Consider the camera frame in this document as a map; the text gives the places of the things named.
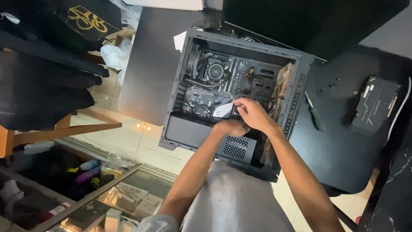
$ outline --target black pc case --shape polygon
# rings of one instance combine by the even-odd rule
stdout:
[[[196,85],[192,86],[188,84],[185,80],[185,78],[188,78],[186,70],[188,62],[190,62],[189,56],[194,46],[203,49],[205,53],[207,51],[217,54],[216,56],[226,57],[228,63],[231,62],[230,68],[228,68],[229,65],[225,67],[232,71],[230,78],[225,82],[221,82],[222,87],[210,91],[197,90],[199,91],[198,93],[204,94],[204,96],[202,96],[203,98],[199,95],[192,96],[192,92],[190,95],[187,94],[188,91],[193,91],[196,87]],[[278,123],[284,129],[285,136],[289,139],[297,117],[299,102],[303,96],[303,89],[309,74],[310,64],[314,59],[314,55],[304,52],[211,34],[194,29],[188,30],[178,63],[173,89],[171,89],[168,111],[166,113],[159,146],[169,150],[181,147],[196,151],[210,134],[214,123],[208,120],[202,120],[199,117],[194,117],[193,115],[185,114],[183,110],[185,104],[182,104],[182,102],[189,99],[196,99],[196,101],[200,99],[201,102],[204,101],[203,103],[206,104],[206,102],[210,100],[210,105],[213,97],[220,96],[230,101],[240,98],[242,97],[241,90],[245,88],[246,82],[242,74],[247,72],[251,66],[256,69],[256,72],[265,71],[277,75],[282,67],[288,63],[292,63],[294,64],[294,71],[290,77],[284,104],[282,105],[278,119]],[[264,97],[270,97],[270,91],[273,91],[271,86],[276,84],[276,79],[274,78],[273,81],[268,77],[267,79],[265,78],[265,80],[268,86],[264,90],[261,89],[261,91],[255,93],[252,88],[251,94],[261,94],[260,96],[263,94]],[[195,112],[195,114],[201,114],[202,110],[199,110],[200,111]],[[223,140],[223,143],[216,152],[215,158],[239,166],[244,169],[247,174],[259,179],[276,182],[277,175],[280,172],[280,165],[272,147],[271,152],[273,155],[270,155],[270,158],[267,158],[264,163],[260,161],[264,142],[262,137],[252,133],[248,133],[243,137],[229,136]]]

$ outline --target computer case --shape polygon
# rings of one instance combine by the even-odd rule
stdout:
[[[193,65],[193,61],[196,60],[193,56],[198,54],[198,50],[201,50],[197,59],[198,65]],[[281,125],[285,136],[289,139],[297,117],[299,102],[303,96],[310,64],[314,59],[314,55],[304,52],[194,29],[188,30],[171,89],[159,146],[169,150],[181,147],[196,151],[216,123],[215,115],[212,116],[208,113],[209,109],[206,109],[208,106],[219,104],[223,99],[231,102],[232,99],[243,97],[248,85],[248,79],[245,76],[252,69],[261,77],[249,81],[251,89],[248,92],[250,96],[254,95],[255,100],[263,104],[275,88],[276,78],[274,77],[279,74],[282,67],[293,64],[293,73],[290,76],[278,118],[278,124]],[[200,68],[199,71],[196,69],[200,66],[200,62],[203,62],[202,65],[205,67]],[[214,74],[210,72],[212,66],[215,67],[213,72],[217,76],[213,76]],[[221,85],[215,89],[208,87],[202,90],[202,85],[194,81],[196,76],[199,76],[197,80],[209,81],[212,84],[215,79],[221,78],[218,82]],[[236,113],[235,106],[228,115],[218,120],[234,118],[241,120]],[[252,131],[243,137],[228,136],[219,146],[215,158],[232,163],[247,174],[259,179],[276,182],[280,165],[272,147],[271,155],[266,160],[261,160],[264,143],[264,135],[252,133]]]

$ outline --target pc case mesh vent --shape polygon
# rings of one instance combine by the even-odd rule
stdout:
[[[295,94],[293,95],[292,103],[290,104],[289,114],[286,118],[285,128],[283,129],[283,133],[289,138],[290,131],[293,127],[293,121],[295,119],[297,113],[297,107],[299,106],[299,100],[303,93],[303,87],[306,82],[306,76],[300,74],[299,80],[297,81],[297,87],[295,90]]]
[[[222,155],[244,159],[249,142],[242,138],[228,136],[225,140]]]

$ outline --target tiled floor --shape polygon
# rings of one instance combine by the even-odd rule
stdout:
[[[72,125],[121,122],[121,128],[100,132],[76,135],[75,138],[100,147],[103,150],[118,152],[162,170],[178,175],[193,152],[177,148],[174,151],[158,146],[162,128],[123,115],[117,109],[121,87],[116,73],[110,71],[109,78],[103,78],[103,84],[95,86],[91,92],[96,104],[87,109],[79,110],[77,116],[72,116]],[[311,231],[300,212],[283,173],[280,173],[277,183],[272,184],[274,195],[297,232]],[[332,202],[345,212],[352,220],[362,215],[372,183],[358,194],[341,195],[331,198]]]

